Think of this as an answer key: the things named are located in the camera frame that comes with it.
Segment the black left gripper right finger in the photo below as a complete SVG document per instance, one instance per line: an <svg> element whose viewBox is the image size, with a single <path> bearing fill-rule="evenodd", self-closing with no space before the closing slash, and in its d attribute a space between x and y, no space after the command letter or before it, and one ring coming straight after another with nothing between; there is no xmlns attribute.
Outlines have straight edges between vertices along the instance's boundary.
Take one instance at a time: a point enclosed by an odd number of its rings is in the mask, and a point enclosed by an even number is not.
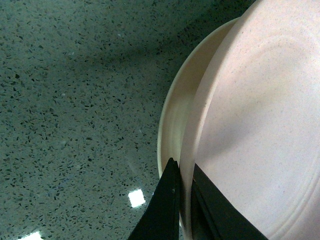
<svg viewBox="0 0 320 240"><path fill-rule="evenodd" d="M194 240L266 240L195 164L191 186L191 233Z"/></svg>

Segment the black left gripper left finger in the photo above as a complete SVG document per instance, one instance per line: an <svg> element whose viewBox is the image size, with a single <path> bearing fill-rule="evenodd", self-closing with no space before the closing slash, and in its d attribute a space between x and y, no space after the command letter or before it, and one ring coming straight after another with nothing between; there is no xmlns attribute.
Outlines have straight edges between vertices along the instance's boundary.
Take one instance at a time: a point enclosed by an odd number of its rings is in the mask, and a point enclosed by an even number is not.
<svg viewBox="0 0 320 240"><path fill-rule="evenodd" d="M129 240L178 240L181 174L170 158L147 209L129 235Z"/></svg>

